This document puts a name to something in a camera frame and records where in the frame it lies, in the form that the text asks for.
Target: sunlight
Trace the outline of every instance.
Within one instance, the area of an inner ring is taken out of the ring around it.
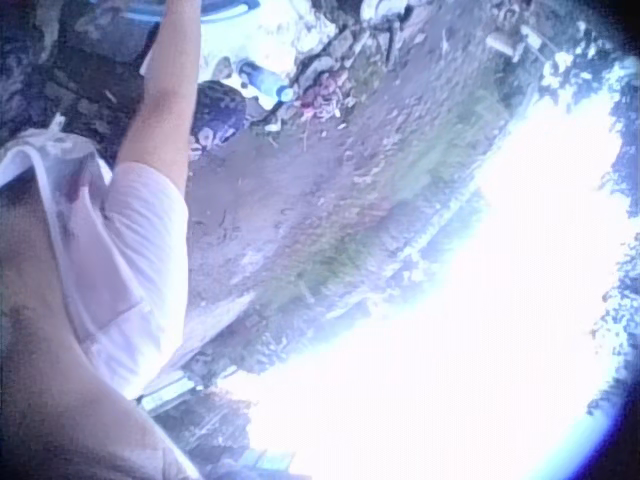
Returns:
[[[481,178],[486,218],[434,294],[222,382],[257,402],[252,446],[297,452],[292,471],[315,480],[579,466],[607,428],[585,408],[615,368],[589,330],[634,234],[627,200],[598,189],[620,148],[612,101],[603,92],[568,115],[542,100],[514,128]]]

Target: sleeve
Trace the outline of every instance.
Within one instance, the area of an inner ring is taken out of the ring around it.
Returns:
[[[116,167],[103,215],[108,235],[150,310],[128,312],[104,334],[120,337],[132,356],[146,359],[140,372],[145,378],[135,382],[144,386],[182,343],[188,295],[188,210],[166,177],[131,162]]]

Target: plastic bottle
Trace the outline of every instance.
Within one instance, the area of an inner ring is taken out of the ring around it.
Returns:
[[[262,68],[249,60],[238,66],[238,72],[240,76],[246,76],[250,85],[268,97],[277,98],[281,102],[293,100],[293,89],[277,73]]]

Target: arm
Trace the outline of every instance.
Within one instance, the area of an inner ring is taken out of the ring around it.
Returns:
[[[184,194],[189,132],[200,63],[201,0],[168,0],[145,78],[144,100],[122,143],[117,164],[139,162]]]

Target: white cloth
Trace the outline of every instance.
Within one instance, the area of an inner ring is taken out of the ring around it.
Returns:
[[[0,150],[0,188],[33,167],[77,340],[96,371],[139,396],[182,342],[188,211],[140,163],[113,178],[91,142],[29,130]]]

